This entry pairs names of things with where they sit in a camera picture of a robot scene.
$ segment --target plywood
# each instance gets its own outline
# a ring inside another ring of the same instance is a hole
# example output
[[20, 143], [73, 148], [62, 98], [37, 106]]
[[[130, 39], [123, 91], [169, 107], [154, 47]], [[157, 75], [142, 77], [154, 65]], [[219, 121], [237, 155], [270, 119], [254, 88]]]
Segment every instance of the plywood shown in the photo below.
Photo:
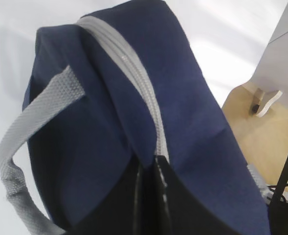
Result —
[[250, 113], [253, 99], [252, 93], [239, 86], [222, 110], [248, 163], [256, 166], [268, 184], [275, 185], [288, 155], [288, 109], [275, 103], [258, 118]]

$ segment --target bag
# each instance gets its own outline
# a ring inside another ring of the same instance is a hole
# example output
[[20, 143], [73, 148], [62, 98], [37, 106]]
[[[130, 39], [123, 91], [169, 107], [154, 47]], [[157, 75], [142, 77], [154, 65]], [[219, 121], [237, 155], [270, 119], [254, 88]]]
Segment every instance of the bag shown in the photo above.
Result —
[[[132, 0], [40, 28], [23, 108], [0, 144], [0, 171], [32, 234], [270, 234], [247, 163], [165, 2]], [[25, 141], [53, 223], [12, 161]]]

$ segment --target gray handle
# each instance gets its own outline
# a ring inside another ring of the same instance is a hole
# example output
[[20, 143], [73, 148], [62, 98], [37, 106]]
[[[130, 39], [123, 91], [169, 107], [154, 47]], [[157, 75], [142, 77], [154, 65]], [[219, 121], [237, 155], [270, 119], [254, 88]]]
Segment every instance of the gray handle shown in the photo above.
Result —
[[24, 173], [12, 158], [32, 135], [84, 94], [81, 84], [67, 66], [18, 116], [0, 143], [0, 176], [7, 199], [32, 235], [60, 235], [65, 231], [36, 207], [26, 187]]

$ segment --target zipper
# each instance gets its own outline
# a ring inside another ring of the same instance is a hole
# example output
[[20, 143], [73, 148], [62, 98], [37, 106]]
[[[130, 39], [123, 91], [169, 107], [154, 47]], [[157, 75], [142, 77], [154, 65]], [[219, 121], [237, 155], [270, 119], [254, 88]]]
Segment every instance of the zipper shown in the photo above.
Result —
[[115, 28], [99, 18], [86, 16], [76, 24], [93, 35], [142, 96], [155, 124], [157, 138], [155, 154], [164, 156], [170, 162], [161, 112], [154, 87], [137, 53]]

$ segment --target white backdrop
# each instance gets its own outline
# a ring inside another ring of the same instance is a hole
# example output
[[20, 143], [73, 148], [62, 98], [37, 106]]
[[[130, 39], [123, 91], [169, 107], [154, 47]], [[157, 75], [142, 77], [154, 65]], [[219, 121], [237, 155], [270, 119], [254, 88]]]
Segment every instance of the white backdrop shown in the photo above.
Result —
[[[220, 106], [253, 75], [288, 0], [166, 0], [190, 41]], [[71, 24], [124, 0], [0, 0], [0, 140], [21, 112], [34, 60], [37, 28]], [[43, 210], [24, 146], [15, 156], [35, 203]], [[0, 182], [0, 235], [28, 231], [5, 200]]]

